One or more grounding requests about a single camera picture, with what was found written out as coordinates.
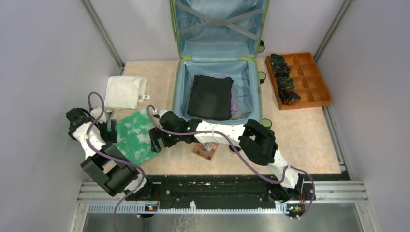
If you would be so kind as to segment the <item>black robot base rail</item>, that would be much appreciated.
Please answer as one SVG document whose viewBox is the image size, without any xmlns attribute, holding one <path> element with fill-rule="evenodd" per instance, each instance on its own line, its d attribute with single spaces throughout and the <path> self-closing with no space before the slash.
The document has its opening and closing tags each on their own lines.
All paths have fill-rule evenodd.
<svg viewBox="0 0 410 232">
<path fill-rule="evenodd" d="M 273 209 L 280 203 L 315 199 L 312 183 L 302 176 L 294 189 L 256 175 L 150 175 L 150 183 L 127 201 L 154 201 L 160 209 Z"/>
</svg>

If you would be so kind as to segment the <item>grey garment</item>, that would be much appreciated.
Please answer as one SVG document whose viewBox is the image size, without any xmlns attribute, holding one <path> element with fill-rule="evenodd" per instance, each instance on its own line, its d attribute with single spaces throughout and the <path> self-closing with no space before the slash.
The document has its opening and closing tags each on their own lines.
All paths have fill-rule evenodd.
<svg viewBox="0 0 410 232">
<path fill-rule="evenodd" d="M 242 109 L 241 107 L 237 107 L 236 111 L 232 114 L 230 120 L 240 120 L 242 117 Z"/>
</svg>

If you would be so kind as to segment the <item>green white patterned cloth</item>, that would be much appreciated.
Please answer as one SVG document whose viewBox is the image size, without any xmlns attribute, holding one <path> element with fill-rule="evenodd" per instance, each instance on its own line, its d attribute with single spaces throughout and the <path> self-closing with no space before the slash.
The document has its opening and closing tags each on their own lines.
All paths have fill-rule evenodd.
<svg viewBox="0 0 410 232">
<path fill-rule="evenodd" d="M 152 128 L 154 125 L 146 109 L 133 113 L 118 121 L 115 147 L 129 162 L 141 165 L 156 156 L 156 153 L 151 150 L 149 130 Z"/>
</svg>

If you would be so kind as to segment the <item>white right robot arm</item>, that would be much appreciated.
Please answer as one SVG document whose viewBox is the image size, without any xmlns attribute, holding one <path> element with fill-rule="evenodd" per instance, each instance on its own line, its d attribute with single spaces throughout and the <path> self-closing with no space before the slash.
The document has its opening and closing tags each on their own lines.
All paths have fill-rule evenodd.
<svg viewBox="0 0 410 232">
<path fill-rule="evenodd" d="M 245 124 L 223 125 L 200 119 L 184 120 L 165 109 L 148 113 L 154 128 L 149 131 L 152 151 L 159 153 L 178 142 L 187 144 L 228 144 L 243 163 L 260 179 L 278 186 L 285 194 L 280 201 L 298 199 L 303 202 L 303 170 L 287 164 L 275 135 L 258 121 L 249 119 Z"/>
</svg>

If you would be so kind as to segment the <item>eyeshadow palette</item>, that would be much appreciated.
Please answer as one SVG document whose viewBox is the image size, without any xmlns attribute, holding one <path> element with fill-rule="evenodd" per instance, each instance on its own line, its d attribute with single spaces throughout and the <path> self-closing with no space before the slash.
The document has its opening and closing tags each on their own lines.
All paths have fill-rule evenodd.
<svg viewBox="0 0 410 232">
<path fill-rule="evenodd" d="M 191 152 L 206 160 L 211 160 L 218 148 L 218 145 L 218 143 L 212 142 L 205 144 L 195 144 Z"/>
</svg>

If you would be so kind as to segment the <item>purple garment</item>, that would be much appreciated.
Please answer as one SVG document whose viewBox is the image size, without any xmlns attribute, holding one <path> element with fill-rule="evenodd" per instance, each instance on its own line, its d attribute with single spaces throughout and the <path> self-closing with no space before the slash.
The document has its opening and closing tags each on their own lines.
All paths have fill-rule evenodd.
<svg viewBox="0 0 410 232">
<path fill-rule="evenodd" d="M 217 79 L 223 79 L 223 81 L 220 81 L 220 89 L 217 92 L 217 108 L 220 112 L 218 118 L 219 120 L 228 120 L 228 113 L 233 116 L 238 112 L 238 103 L 234 91 L 234 80 L 227 76 L 218 76 Z M 228 84 L 230 84 L 230 108 L 228 108 Z"/>
</svg>

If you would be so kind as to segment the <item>black garment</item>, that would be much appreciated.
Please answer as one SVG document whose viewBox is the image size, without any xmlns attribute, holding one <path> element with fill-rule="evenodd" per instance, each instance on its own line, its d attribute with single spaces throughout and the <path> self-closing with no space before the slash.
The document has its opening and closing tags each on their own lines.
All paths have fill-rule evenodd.
<svg viewBox="0 0 410 232">
<path fill-rule="evenodd" d="M 194 76 L 187 114 L 202 119 L 229 120 L 233 83 L 231 77 Z"/>
</svg>

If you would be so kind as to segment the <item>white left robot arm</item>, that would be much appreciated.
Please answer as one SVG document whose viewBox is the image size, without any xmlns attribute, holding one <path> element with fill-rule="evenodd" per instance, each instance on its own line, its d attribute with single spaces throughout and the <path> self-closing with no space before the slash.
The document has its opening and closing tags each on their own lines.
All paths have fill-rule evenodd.
<svg viewBox="0 0 410 232">
<path fill-rule="evenodd" d="M 124 193 L 127 201 L 154 197 L 152 181 L 115 147 L 116 120 L 102 116 L 96 121 L 98 116 L 84 108 L 73 108 L 65 116 L 69 121 L 68 135 L 81 144 L 86 155 L 81 168 L 99 187 L 112 197 Z"/>
</svg>

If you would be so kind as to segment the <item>black round jar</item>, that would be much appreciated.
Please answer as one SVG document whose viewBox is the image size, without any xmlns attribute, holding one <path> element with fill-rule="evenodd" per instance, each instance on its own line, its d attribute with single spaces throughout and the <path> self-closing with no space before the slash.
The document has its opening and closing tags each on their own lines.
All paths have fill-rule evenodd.
<svg viewBox="0 0 410 232">
<path fill-rule="evenodd" d="M 241 151 L 241 148 L 236 147 L 236 146 L 228 145 L 228 148 L 229 148 L 230 152 L 233 153 L 233 154 L 235 154 L 237 151 L 238 151 L 238 152 Z"/>
</svg>

